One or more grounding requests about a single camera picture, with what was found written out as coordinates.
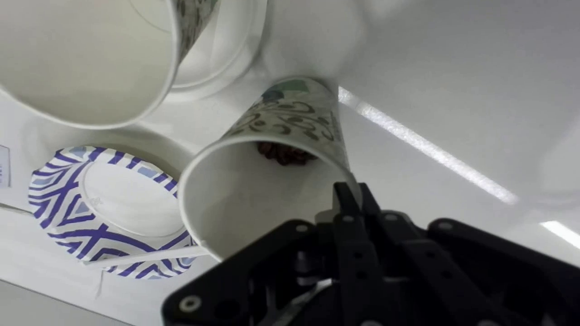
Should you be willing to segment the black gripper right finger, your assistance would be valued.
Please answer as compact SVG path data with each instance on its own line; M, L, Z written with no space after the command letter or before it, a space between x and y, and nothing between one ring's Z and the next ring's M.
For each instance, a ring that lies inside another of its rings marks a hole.
M580 270L451 217L418 228L360 185L362 212L387 277L433 326L580 326Z

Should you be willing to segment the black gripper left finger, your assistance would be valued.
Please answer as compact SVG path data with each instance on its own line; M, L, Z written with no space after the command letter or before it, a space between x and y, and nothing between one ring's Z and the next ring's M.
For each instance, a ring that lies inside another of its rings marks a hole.
M380 264L362 194L331 187L329 217L289 219L161 304L163 326L360 326L373 319Z

